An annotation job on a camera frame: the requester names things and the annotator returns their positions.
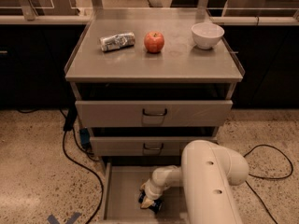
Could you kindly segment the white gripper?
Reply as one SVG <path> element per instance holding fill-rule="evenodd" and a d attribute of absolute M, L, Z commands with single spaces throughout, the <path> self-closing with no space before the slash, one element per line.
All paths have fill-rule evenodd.
<path fill-rule="evenodd" d="M 164 187 L 157 186 L 152 179 L 149 179 L 147 182 L 141 184 L 140 190 L 145 191 L 148 197 L 142 201 L 140 208 L 147 209 L 154 204 L 153 200 L 157 200 L 163 195 Z"/>

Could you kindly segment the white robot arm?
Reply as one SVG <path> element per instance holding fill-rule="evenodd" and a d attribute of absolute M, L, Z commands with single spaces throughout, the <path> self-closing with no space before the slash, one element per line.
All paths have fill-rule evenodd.
<path fill-rule="evenodd" d="M 190 142 L 182 151 L 181 165 L 155 169 L 141 185 L 142 209 L 158 210 L 163 193 L 182 186 L 190 224 L 243 224 L 232 186 L 243 184 L 249 165 L 238 152 L 205 140 Z"/>

